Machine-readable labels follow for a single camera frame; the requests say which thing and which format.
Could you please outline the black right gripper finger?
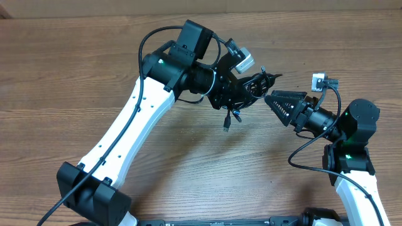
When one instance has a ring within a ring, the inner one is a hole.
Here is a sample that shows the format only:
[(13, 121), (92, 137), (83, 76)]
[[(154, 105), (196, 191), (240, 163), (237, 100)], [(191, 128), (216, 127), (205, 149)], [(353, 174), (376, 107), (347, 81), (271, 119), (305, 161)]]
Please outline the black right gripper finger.
[(271, 93), (273, 97), (290, 98), (296, 100), (304, 100), (307, 96), (306, 92), (296, 92), (296, 91), (284, 91), (284, 90), (274, 90)]
[(299, 97), (267, 95), (265, 102), (286, 127), (302, 110), (305, 95)]

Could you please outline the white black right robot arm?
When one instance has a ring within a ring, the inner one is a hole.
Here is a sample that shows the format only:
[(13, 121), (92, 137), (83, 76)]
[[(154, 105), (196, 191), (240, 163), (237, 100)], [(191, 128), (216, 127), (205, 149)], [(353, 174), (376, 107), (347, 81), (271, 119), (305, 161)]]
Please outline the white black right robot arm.
[[(376, 171), (367, 145), (376, 132), (380, 110), (366, 99), (353, 100), (336, 114), (323, 109), (320, 99), (304, 92), (274, 91), (265, 102), (285, 125), (296, 133), (308, 131), (313, 138), (293, 151), (288, 163), (299, 169), (323, 172), (329, 176), (346, 210), (341, 218), (334, 210), (306, 208), (296, 225), (389, 225), (378, 194)], [(322, 167), (296, 164), (292, 159), (303, 148), (324, 138)]]

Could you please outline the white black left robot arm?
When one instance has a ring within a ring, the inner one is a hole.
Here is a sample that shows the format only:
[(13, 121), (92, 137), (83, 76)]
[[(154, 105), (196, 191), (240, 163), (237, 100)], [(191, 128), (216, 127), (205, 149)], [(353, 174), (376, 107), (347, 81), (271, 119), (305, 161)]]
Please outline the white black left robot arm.
[(131, 199), (121, 187), (135, 156), (161, 117), (183, 91), (224, 109), (224, 129), (240, 111), (263, 98), (276, 77), (261, 70), (244, 77), (254, 63), (246, 48), (224, 41), (193, 21), (179, 27), (176, 40), (138, 55), (139, 77), (130, 99), (98, 144), (78, 164), (63, 163), (57, 172), (59, 205), (93, 225), (137, 225)]

